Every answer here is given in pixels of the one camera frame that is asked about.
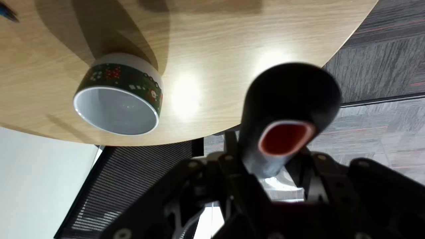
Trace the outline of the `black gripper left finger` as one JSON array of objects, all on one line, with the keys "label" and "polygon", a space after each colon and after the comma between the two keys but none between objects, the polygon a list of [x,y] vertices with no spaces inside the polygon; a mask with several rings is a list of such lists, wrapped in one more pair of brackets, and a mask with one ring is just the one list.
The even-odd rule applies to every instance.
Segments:
[{"label": "black gripper left finger", "polygon": [[224,219],[212,239],[266,239],[272,232],[272,202],[237,158],[234,133],[224,134],[222,153],[173,166],[99,239],[183,239],[208,203]]}]

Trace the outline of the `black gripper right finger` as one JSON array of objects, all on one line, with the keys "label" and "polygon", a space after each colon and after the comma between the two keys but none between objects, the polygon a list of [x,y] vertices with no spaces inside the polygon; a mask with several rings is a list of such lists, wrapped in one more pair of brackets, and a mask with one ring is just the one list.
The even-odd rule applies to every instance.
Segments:
[{"label": "black gripper right finger", "polygon": [[301,151],[286,163],[304,190],[306,239],[425,239],[425,186],[369,158],[347,166]]}]

